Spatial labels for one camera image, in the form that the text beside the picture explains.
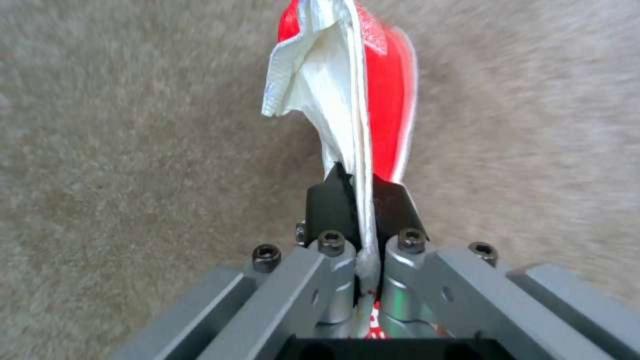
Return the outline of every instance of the black screw head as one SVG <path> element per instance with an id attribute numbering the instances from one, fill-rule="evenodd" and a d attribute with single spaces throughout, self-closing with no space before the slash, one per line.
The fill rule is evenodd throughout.
<path id="1" fill-rule="evenodd" d="M 339 256 L 344 252 L 344 236 L 338 230 L 327 230 L 318 236 L 318 251 L 329 257 Z"/>
<path id="2" fill-rule="evenodd" d="M 498 262 L 498 250 L 495 247 L 482 241 L 476 241 L 469 244 L 469 250 L 495 268 Z"/>
<path id="3" fill-rule="evenodd" d="M 402 229 L 398 233 L 398 248 L 409 254 L 420 254 L 424 252 L 427 238 L 424 231 L 420 229 Z"/>
<path id="4" fill-rule="evenodd" d="M 253 250 L 253 269 L 257 272 L 270 273 L 280 264 L 280 249 L 272 244 L 260 244 Z"/>

